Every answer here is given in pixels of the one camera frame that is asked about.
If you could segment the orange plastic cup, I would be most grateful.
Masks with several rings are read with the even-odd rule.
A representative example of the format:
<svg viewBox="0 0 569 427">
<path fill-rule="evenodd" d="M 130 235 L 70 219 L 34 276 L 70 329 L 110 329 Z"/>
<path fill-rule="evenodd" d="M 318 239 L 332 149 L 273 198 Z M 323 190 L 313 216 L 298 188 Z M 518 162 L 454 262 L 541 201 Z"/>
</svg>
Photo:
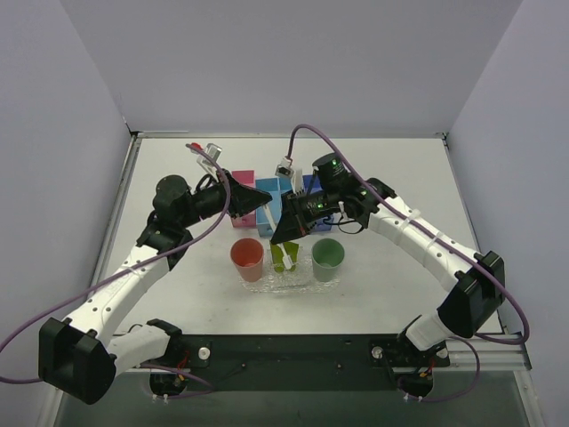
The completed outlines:
<svg viewBox="0 0 569 427">
<path fill-rule="evenodd" d="M 264 248 L 254 238 L 241 238 L 230 248 L 230 259 L 246 282 L 260 280 L 263 271 Z"/>
</svg>

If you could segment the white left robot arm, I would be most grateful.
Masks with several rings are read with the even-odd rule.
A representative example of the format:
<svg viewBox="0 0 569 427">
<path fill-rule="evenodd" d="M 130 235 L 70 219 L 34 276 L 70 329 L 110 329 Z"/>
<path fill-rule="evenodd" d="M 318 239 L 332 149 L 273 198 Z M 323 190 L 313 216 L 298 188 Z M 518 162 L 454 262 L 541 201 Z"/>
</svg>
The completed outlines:
<svg viewBox="0 0 569 427">
<path fill-rule="evenodd" d="M 272 199 L 228 171 L 217 179 L 197 191 L 179 175 L 156 185 L 147 226 L 116 275 L 63 320 L 49 318 L 40 328 L 38 376 L 43 382 L 91 405 L 124 371 L 151 360 L 167 367 L 180 360 L 182 332 L 166 321 L 151 319 L 122 336 L 116 330 L 196 242 L 190 226 L 212 216 L 241 217 Z"/>
</svg>

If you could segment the green plastic cup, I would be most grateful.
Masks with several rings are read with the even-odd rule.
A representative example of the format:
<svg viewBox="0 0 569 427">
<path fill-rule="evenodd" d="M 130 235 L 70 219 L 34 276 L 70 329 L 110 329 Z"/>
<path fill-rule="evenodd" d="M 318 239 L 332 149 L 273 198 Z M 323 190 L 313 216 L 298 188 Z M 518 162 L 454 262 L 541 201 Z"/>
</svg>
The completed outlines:
<svg viewBox="0 0 569 427">
<path fill-rule="evenodd" d="M 311 248 L 313 275 L 320 282 L 333 280 L 345 259 L 343 245 L 333 238 L 322 238 Z"/>
</svg>

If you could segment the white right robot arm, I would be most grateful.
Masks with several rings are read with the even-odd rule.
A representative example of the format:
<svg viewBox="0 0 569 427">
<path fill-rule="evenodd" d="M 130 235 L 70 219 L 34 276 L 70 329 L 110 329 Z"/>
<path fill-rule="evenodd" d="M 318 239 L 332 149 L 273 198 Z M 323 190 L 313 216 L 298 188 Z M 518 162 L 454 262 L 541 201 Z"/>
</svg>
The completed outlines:
<svg viewBox="0 0 569 427">
<path fill-rule="evenodd" d="M 472 337 L 501 306 L 504 295 L 494 284 L 504 282 L 505 274 L 498 254 L 480 254 L 455 242 L 380 180 L 361 183 L 334 153 L 312 166 L 320 190 L 284 193 L 272 244 L 304 238 L 317 220 L 342 214 L 400 247 L 447 292 L 434 312 L 419 316 L 404 330 L 418 351 L 430 350 L 452 335 Z"/>
</svg>

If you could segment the small green toothpaste tube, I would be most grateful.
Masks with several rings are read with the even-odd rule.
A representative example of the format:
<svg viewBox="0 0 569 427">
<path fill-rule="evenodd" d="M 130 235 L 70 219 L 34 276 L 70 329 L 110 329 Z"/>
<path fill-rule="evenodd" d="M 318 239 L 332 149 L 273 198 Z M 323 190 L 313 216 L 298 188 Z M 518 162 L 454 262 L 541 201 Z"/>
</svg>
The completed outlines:
<svg viewBox="0 0 569 427">
<path fill-rule="evenodd" d="M 287 269 L 295 270 L 298 262 L 300 246 L 295 242 L 285 242 L 284 249 L 286 251 Z"/>
</svg>

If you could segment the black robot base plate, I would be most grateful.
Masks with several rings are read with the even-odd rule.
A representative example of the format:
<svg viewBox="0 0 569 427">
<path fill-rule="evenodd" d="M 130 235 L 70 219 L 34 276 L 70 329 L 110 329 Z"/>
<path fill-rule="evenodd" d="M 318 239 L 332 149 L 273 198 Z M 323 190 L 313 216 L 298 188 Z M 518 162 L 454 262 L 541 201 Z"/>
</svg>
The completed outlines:
<svg viewBox="0 0 569 427">
<path fill-rule="evenodd" d="M 430 392 L 444 343 L 416 350 L 397 334 L 182 334 L 152 360 L 159 397 L 204 391 L 393 391 L 401 376 Z"/>
</svg>

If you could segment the large green toothpaste tube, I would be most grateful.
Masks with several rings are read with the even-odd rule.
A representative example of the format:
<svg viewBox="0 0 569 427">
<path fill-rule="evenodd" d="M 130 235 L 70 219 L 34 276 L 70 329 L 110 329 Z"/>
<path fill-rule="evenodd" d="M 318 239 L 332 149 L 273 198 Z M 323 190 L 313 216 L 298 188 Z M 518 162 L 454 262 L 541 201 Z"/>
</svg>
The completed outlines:
<svg viewBox="0 0 569 427">
<path fill-rule="evenodd" d="M 284 264 L 284 253 L 283 250 L 278 245 L 270 245 L 270 252 L 271 252 L 271 260 L 273 270 L 276 273 L 283 273 L 285 271 L 285 264 Z"/>
</svg>

